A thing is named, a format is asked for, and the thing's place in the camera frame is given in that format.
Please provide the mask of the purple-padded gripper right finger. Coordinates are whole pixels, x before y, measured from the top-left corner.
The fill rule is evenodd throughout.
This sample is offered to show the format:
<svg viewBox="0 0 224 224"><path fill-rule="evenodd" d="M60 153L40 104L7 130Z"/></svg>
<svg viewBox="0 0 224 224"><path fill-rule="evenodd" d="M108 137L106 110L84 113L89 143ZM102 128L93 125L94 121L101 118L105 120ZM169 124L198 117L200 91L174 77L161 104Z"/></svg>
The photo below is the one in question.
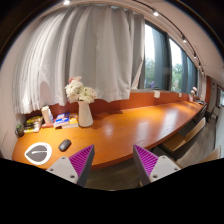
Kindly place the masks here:
<svg viewBox="0 0 224 224"><path fill-rule="evenodd" d="M167 156L157 156L137 145L133 145L133 157L143 186L180 170Z"/></svg>

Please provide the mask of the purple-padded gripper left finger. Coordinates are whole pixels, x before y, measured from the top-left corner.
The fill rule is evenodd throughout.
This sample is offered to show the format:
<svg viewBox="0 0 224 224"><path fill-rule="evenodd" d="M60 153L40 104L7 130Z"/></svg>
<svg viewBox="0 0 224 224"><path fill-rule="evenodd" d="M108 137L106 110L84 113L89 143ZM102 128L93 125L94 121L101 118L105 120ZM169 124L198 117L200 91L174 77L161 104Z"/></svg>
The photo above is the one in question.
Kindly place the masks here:
<svg viewBox="0 0 224 224"><path fill-rule="evenodd" d="M90 145L70 157L60 157L47 171L81 187L86 185L95 155Z"/></svg>

